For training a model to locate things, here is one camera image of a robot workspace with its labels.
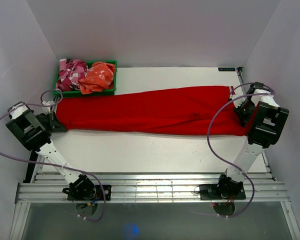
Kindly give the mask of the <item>red trousers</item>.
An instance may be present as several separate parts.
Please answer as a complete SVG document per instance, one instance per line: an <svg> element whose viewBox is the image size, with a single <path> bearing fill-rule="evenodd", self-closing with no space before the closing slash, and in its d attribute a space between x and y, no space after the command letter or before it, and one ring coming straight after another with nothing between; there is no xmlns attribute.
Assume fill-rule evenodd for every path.
<svg viewBox="0 0 300 240"><path fill-rule="evenodd" d="M218 113L228 103L230 92L229 86L192 86L66 98L58 104L56 117L67 130L244 136L246 128L234 104Z"/></svg>

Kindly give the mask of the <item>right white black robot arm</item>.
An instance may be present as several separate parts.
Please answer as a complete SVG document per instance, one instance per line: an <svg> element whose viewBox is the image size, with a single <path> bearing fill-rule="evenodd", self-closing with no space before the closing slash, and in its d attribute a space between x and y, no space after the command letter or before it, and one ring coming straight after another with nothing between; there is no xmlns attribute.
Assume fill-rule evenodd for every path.
<svg viewBox="0 0 300 240"><path fill-rule="evenodd" d="M243 182L255 160L265 149L275 145L290 111L274 100L274 91L260 82L249 85L245 100L234 108L245 127L246 140L238 156L218 179L216 194L222 199L245 199Z"/></svg>

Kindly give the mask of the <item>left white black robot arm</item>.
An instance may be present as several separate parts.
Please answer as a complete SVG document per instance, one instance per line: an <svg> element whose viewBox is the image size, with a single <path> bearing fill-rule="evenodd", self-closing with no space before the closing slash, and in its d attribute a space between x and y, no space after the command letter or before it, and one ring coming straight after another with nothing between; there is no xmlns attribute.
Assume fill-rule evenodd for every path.
<svg viewBox="0 0 300 240"><path fill-rule="evenodd" d="M85 174L71 169L51 139L52 133L67 131L52 108L49 107L46 113L35 115L29 106L20 101L10 107L8 112L10 121L6 127L27 150L44 157L62 175L68 184L62 192L70 199L93 200L97 195L93 182Z"/></svg>

